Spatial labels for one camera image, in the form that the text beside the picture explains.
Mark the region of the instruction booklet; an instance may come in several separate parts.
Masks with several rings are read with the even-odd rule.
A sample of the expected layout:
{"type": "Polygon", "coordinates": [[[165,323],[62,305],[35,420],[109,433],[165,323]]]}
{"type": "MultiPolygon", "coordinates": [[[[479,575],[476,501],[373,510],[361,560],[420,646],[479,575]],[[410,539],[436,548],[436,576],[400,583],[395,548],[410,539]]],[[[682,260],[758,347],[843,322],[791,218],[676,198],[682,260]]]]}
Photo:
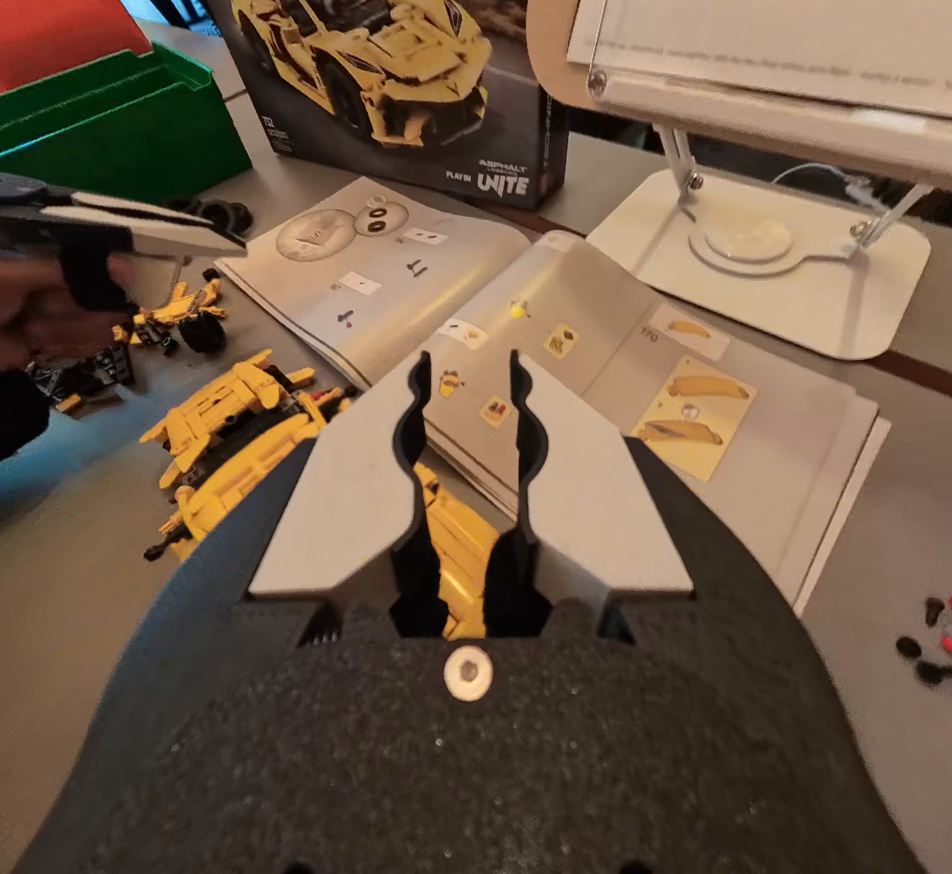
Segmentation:
{"type": "Polygon", "coordinates": [[[362,178],[217,268],[367,389],[409,354],[435,376],[431,445],[508,515],[517,505],[517,349],[643,440],[797,609],[877,405],[673,307],[585,239],[422,204],[362,178]]]}

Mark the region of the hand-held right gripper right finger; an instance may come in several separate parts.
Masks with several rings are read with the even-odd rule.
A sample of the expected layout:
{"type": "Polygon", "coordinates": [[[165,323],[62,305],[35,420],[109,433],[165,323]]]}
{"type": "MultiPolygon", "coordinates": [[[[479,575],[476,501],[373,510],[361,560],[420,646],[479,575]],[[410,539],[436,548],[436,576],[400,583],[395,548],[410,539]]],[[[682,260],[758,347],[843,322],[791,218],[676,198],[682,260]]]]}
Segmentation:
{"type": "Polygon", "coordinates": [[[517,515],[484,579],[489,639],[539,637],[557,606],[579,605],[608,640],[633,640],[622,605],[681,598],[694,585],[628,439],[515,349],[517,515]]]}

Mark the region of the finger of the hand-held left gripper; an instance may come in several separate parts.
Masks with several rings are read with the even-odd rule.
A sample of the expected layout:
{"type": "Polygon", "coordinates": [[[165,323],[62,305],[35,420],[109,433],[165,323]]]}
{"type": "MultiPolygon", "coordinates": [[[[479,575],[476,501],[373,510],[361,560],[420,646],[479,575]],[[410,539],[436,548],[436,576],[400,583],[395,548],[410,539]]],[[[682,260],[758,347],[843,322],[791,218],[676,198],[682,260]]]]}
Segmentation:
{"type": "Polygon", "coordinates": [[[119,208],[45,208],[45,216],[54,223],[92,226],[97,233],[107,227],[124,230],[129,236],[128,254],[140,258],[246,256],[242,239],[217,231],[197,217],[119,208]]]}
{"type": "Polygon", "coordinates": [[[74,208],[86,208],[140,221],[164,222],[178,225],[213,225],[212,222],[205,218],[186,214],[181,211],[170,210],[149,203],[125,201],[82,191],[75,191],[70,195],[70,205],[74,208]]]}

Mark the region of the cluster of small mixed pins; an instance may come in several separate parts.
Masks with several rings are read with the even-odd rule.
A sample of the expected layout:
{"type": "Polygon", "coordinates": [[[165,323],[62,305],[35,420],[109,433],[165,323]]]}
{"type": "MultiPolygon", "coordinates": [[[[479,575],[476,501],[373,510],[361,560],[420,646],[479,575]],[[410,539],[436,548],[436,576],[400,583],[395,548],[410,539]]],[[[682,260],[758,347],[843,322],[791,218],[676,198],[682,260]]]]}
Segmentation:
{"type": "Polygon", "coordinates": [[[927,596],[912,633],[898,635],[898,656],[910,664],[917,681],[938,689],[951,680],[951,598],[927,596]]]}

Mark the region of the toy car set box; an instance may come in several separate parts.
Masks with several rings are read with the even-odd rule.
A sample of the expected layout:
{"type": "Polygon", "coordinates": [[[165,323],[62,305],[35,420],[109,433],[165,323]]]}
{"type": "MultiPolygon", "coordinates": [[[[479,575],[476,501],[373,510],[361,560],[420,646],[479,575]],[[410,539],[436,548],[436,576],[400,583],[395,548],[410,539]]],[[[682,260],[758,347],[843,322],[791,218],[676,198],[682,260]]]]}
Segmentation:
{"type": "Polygon", "coordinates": [[[529,0],[202,1],[276,153],[528,210],[563,185],[529,0]]]}

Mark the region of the pile of yellow black pieces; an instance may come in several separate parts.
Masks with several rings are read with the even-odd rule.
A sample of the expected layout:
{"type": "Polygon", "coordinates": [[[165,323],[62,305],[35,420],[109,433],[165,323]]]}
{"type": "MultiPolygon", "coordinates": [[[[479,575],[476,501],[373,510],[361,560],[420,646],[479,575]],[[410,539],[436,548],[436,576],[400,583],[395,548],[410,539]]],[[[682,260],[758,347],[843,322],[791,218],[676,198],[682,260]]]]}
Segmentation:
{"type": "Polygon", "coordinates": [[[194,292],[189,291],[185,282],[175,285],[171,299],[163,307],[140,309],[115,326],[111,346],[93,357],[54,364],[32,362],[27,374],[62,414],[73,413],[89,401],[113,397],[118,387],[132,387],[134,347],[147,347],[171,357],[181,347],[187,347],[177,331],[180,320],[200,311],[209,311],[221,321],[228,316],[219,305],[223,292],[220,271],[208,268],[203,271],[202,280],[203,285],[194,292]]]}

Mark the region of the person's left hand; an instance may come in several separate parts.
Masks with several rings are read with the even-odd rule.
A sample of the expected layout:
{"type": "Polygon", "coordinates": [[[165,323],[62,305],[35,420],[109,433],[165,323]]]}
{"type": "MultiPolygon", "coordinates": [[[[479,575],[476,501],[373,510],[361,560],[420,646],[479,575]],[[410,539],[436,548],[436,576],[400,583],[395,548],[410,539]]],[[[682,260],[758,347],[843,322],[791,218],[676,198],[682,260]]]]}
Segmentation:
{"type": "Polygon", "coordinates": [[[79,361],[109,347],[125,312],[78,306],[59,261],[2,256],[1,370],[34,361],[79,361]]]}

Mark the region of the white instruction sheet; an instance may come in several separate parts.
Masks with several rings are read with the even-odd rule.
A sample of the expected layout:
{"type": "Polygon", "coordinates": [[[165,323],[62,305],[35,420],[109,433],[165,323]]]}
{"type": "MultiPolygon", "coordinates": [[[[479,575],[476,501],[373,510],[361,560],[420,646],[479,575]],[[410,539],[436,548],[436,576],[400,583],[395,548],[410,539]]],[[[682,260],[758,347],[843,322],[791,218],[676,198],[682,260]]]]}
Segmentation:
{"type": "Polygon", "coordinates": [[[951,0],[579,0],[566,59],[950,118],[951,0]]]}

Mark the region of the person's left forearm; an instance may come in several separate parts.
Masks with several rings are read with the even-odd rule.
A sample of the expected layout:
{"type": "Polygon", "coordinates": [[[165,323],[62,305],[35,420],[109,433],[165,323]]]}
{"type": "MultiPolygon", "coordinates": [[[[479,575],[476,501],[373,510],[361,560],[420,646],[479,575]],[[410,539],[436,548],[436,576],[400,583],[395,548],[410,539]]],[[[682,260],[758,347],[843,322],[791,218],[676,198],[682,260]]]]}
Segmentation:
{"type": "Polygon", "coordinates": [[[50,424],[47,395],[23,370],[1,372],[1,461],[43,435],[50,424]]]}

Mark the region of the green plastic bin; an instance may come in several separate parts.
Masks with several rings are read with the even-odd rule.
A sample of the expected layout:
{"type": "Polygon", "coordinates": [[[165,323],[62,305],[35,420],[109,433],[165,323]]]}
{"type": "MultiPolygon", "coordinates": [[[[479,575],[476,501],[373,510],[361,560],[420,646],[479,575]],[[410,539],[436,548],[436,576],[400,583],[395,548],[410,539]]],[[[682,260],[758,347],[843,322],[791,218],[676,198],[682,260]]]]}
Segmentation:
{"type": "Polygon", "coordinates": [[[163,45],[1,97],[4,173],[163,205],[251,166],[213,71],[163,45]]]}

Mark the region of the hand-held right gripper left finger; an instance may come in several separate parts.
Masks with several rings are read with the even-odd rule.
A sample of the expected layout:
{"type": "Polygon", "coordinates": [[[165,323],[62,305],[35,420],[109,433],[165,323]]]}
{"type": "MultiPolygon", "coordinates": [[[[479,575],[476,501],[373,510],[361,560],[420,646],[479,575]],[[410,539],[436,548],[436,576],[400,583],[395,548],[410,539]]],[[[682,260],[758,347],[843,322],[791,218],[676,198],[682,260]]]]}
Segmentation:
{"type": "Polygon", "coordinates": [[[252,597],[316,597],[338,617],[367,605],[404,637],[443,637],[441,563],[415,472],[431,387],[431,357],[414,352],[319,433],[250,580],[252,597]]]}

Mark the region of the yellow toy car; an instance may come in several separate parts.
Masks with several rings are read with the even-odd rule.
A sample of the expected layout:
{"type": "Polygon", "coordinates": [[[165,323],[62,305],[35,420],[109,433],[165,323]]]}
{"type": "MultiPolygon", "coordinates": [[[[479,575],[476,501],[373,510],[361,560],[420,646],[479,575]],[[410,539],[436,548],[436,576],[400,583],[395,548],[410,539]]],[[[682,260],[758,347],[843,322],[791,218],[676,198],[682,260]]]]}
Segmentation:
{"type": "MultiPolygon", "coordinates": [[[[168,551],[186,560],[209,533],[305,439],[316,438],[351,406],[356,387],[312,392],[312,368],[286,375],[266,349],[236,363],[184,403],[173,406],[140,439],[155,442],[170,462],[159,487],[172,492],[174,510],[148,547],[148,562],[168,551]]],[[[485,571],[499,533],[454,497],[423,463],[427,528],[440,560],[440,598],[447,605],[444,638],[482,638],[485,571]]]]}

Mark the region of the wooden document stand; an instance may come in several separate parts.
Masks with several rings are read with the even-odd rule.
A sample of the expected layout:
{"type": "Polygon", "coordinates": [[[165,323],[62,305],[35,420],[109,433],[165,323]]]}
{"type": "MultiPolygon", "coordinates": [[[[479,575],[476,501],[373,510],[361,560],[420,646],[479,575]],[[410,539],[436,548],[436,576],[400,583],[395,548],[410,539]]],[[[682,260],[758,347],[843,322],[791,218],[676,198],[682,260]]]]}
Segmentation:
{"type": "Polygon", "coordinates": [[[567,106],[651,122],[673,177],[650,175],[589,236],[658,291],[821,355],[887,351],[931,247],[901,223],[950,188],[950,118],[566,59],[579,0],[530,0],[532,67],[567,106]],[[830,207],[703,172],[690,132],[910,183],[886,212],[830,207]]]}

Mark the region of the red plastic bin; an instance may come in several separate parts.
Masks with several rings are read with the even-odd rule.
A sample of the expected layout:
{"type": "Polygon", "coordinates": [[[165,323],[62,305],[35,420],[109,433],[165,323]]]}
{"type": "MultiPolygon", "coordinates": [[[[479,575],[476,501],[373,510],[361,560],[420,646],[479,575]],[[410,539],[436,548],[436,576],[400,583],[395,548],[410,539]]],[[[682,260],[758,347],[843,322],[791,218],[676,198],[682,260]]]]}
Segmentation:
{"type": "Polygon", "coordinates": [[[124,50],[151,50],[120,0],[1,0],[1,92],[124,50]]]}

